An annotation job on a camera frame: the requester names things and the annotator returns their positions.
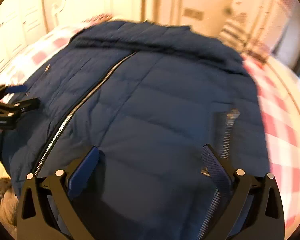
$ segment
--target quilted fabric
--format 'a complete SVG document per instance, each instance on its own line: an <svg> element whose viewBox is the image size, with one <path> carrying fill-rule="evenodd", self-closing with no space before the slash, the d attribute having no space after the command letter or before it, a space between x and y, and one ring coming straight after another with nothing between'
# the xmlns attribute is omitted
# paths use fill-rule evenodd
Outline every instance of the quilted fabric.
<svg viewBox="0 0 300 240"><path fill-rule="evenodd" d="M202 146L220 141L215 114L241 112L234 167L264 176L269 161L256 87L241 57L188 27L117 21L80 32L29 78L26 95L13 98L39 97L42 105L5 134L2 161L19 195L64 116L133 52L79 108L39 176L95 145L104 156L93 190L74 207L97 238L195 239L215 190L201 174Z"/></svg>

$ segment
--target black clamp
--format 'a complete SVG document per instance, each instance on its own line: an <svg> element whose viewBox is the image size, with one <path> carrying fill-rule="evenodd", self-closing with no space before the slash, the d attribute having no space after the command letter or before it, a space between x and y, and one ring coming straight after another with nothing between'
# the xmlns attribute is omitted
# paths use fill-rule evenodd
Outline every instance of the black clamp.
<svg viewBox="0 0 300 240"><path fill-rule="evenodd" d="M25 92L27 87L20 86L0 86L0 100L7 94ZM17 120L22 113L37 109L40 105L38 98L31 98L14 104L4 104L0 102L0 129L13 130L16 128Z"/></svg>
<svg viewBox="0 0 300 240"><path fill-rule="evenodd" d="M70 202L85 187L98 162L97 148L87 147L82 152L82 158L74 160L66 169L58 170L52 176L37 178L32 173L27 175L17 219L19 240L94 240ZM230 200L221 217L208 226L201 240L284 240L283 207L273 174L268 173L263 178L250 176L219 158L210 145L203 147L202 159L221 196L230 196ZM72 238L59 230L47 195L53 196ZM254 199L245 223L239 233L231 236L248 195L253 195Z"/></svg>

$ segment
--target metal bolt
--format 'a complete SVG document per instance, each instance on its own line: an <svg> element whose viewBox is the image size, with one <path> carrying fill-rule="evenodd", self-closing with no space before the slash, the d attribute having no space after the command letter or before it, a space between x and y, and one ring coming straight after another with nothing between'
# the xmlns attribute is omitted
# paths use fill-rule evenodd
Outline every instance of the metal bolt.
<svg viewBox="0 0 300 240"><path fill-rule="evenodd" d="M243 176L243 175L245 174L245 172L244 172L244 170L242 170L242 169L238 169L238 170L237 170L237 174L238 174L239 176Z"/></svg>
<svg viewBox="0 0 300 240"><path fill-rule="evenodd" d="M201 169L201 173L207 177L211 177L211 175L209 174L209 172L205 169Z"/></svg>
<svg viewBox="0 0 300 240"><path fill-rule="evenodd" d="M268 176L269 179L274 179L274 175L270 172L267 174L267 176Z"/></svg>
<svg viewBox="0 0 300 240"><path fill-rule="evenodd" d="M65 173L65 172L64 172L63 170L57 170L57 171L56 171L56 176L57 176L57 177L60 177L60 176L62 176L64 173Z"/></svg>
<svg viewBox="0 0 300 240"><path fill-rule="evenodd" d="M27 179L32 179L33 178L33 173L29 173L28 175L27 175Z"/></svg>

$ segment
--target silver zipper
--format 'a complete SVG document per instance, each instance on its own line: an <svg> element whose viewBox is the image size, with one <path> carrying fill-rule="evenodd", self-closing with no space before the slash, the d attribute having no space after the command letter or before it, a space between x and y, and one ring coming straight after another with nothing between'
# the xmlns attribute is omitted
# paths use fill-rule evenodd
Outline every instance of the silver zipper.
<svg viewBox="0 0 300 240"><path fill-rule="evenodd" d="M222 154L220 155L221 158L228 159L229 158L229 152L230 152L230 136L231 131L234 125L235 119L237 119L240 115L240 112L236 108L232 108L230 113L227 114L227 120L226 120L226 129L225 129L225 135L223 138L223 146L222 146ZM202 174L209 176L210 174L207 172L202 172ZM207 232L208 225L211 222L211 219L213 217L213 214L216 212L216 209L218 207L218 204L220 202L221 195L219 190L216 188L214 191L213 198L211 200L210 206L208 208L207 214L203 220L203 223L201 224L199 234L197 236L197 240L201 240L204 234Z"/></svg>
<svg viewBox="0 0 300 240"><path fill-rule="evenodd" d="M227 114L227 122L226 122L225 136L223 138L222 154L220 155L221 158L225 158L225 159L229 158L231 131L234 125L234 121L239 117L239 115L240 112L238 111L238 109L235 108L232 108L230 113Z"/></svg>
<svg viewBox="0 0 300 240"><path fill-rule="evenodd" d="M51 139L48 147L45 149L38 165L37 168L35 169L34 175L38 176L39 171L42 168L42 165L44 164L46 158L48 157L49 153L51 152L52 148L54 147L56 141L58 140L58 138L60 137L60 135L62 134L64 128L67 126L67 124L69 123L69 121L71 120L71 118L73 117L73 115L75 114L75 112L95 93L97 92L97 90L109 79L109 77L112 75L112 73L118 68L119 65L121 65L121 63L123 63L124 61L126 61L128 58L132 57L133 55L135 55L136 52L130 54L129 56L125 57L124 59L122 59L120 62L118 62L116 65L114 65L110 71L108 72L108 74L104 77L104 79L98 83L97 86L95 86L88 95L86 95L84 97L84 99L82 99L80 101L79 104L77 104L72 111L67 115L67 117L65 118L65 120L62 122L62 124L60 125L57 133L53 136L53 138Z"/></svg>

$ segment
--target zipper pull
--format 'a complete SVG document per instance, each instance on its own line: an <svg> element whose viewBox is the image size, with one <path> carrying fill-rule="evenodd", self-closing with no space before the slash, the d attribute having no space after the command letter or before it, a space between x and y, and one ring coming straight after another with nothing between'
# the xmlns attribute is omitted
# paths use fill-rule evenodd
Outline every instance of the zipper pull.
<svg viewBox="0 0 300 240"><path fill-rule="evenodd" d="M240 112L236 108L232 108L230 113L227 114L227 125L233 125L235 119L237 119L240 115Z"/></svg>

